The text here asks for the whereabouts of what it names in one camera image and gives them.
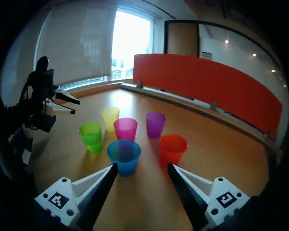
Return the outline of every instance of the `white wall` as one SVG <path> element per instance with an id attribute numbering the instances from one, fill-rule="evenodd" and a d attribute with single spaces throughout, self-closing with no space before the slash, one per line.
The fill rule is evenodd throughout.
<path id="1" fill-rule="evenodd" d="M 49 13 L 41 11 L 26 25 L 14 41 L 0 75 L 0 95 L 3 103 L 18 103 L 28 75 L 33 71 L 34 51 L 40 28 Z"/>
<path id="2" fill-rule="evenodd" d="M 284 88 L 282 82 L 276 77 L 276 74 L 272 73 L 271 69 L 257 57 L 253 57 L 252 53 L 232 46 L 231 43 L 226 44 L 208 37 L 200 37 L 200 55 L 202 52 L 211 53 L 212 61 L 233 67 L 253 77 L 277 97 L 283 105 L 275 137 L 276 145 L 280 146 L 289 121 L 289 93 L 287 88 Z"/>

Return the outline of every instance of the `orange partition panel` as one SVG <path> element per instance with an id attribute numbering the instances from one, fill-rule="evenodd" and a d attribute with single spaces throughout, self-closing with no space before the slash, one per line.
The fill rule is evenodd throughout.
<path id="1" fill-rule="evenodd" d="M 184 55 L 135 55 L 133 82 L 210 104 L 275 137 L 282 104 L 251 76 L 210 60 Z"/>

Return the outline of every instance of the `purple plastic cup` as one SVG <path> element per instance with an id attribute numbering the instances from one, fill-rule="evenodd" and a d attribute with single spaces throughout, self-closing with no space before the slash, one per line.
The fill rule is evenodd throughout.
<path id="1" fill-rule="evenodd" d="M 166 115 L 159 112 L 149 112 L 146 114 L 146 121 L 148 137 L 151 139 L 160 137 L 166 121 Z"/>
<path id="2" fill-rule="evenodd" d="M 131 141 L 135 140 L 137 131 L 137 121 L 131 118 L 117 119 L 114 123 L 114 130 L 117 135 L 117 139 L 128 139 Z"/>

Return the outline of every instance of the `window blind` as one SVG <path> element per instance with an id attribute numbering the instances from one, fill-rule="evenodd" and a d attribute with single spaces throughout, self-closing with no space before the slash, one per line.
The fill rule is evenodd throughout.
<path id="1" fill-rule="evenodd" d="M 110 76 L 116 11 L 117 5 L 110 1 L 55 6 L 37 47 L 37 58 L 49 58 L 54 84 Z"/>

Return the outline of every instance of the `window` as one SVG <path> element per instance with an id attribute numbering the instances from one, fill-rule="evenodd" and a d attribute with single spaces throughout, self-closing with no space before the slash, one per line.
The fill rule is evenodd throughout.
<path id="1" fill-rule="evenodd" d="M 133 77 L 134 55 L 152 53 L 153 20 L 137 13 L 118 9 L 114 22 L 112 79 Z"/>
<path id="2" fill-rule="evenodd" d="M 68 84 L 63 84 L 63 85 L 59 86 L 59 88 L 62 88 L 64 90 L 70 90 L 70 89 L 73 89 L 76 87 L 82 87 L 82 86 L 86 86 L 86 85 L 90 85 L 90 84 L 96 84 L 96 83 L 100 83 L 100 82 L 103 82 L 106 80 L 107 80 L 107 76 L 97 77 L 97 78 L 92 78 L 92 79 L 85 79 L 85 80 L 71 82 Z"/>

